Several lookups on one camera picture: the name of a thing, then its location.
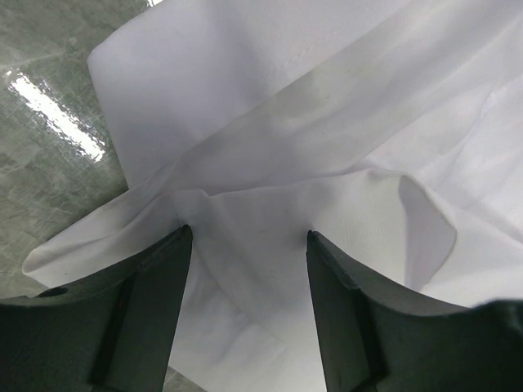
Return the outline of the white long sleeve shirt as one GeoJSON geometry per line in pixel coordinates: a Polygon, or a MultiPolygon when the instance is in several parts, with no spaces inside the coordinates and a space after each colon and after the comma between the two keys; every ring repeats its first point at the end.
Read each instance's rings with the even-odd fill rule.
{"type": "Polygon", "coordinates": [[[443,301],[521,298],[521,2],[165,1],[88,67],[129,189],[23,271],[189,225],[170,364],[204,389],[324,390],[311,229],[443,301]]]}

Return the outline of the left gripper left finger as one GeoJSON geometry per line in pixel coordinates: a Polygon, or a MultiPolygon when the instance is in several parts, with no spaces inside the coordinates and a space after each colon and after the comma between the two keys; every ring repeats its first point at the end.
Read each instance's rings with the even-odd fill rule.
{"type": "Polygon", "coordinates": [[[192,242],[183,226],[85,278],[2,300],[2,390],[162,390],[192,242]]]}

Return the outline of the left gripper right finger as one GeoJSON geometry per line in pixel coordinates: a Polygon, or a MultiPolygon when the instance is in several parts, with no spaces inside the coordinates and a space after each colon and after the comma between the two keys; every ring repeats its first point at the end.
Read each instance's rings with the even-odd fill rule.
{"type": "Polygon", "coordinates": [[[307,273],[330,391],[519,391],[522,304],[471,309],[404,287],[316,231],[307,273]]]}

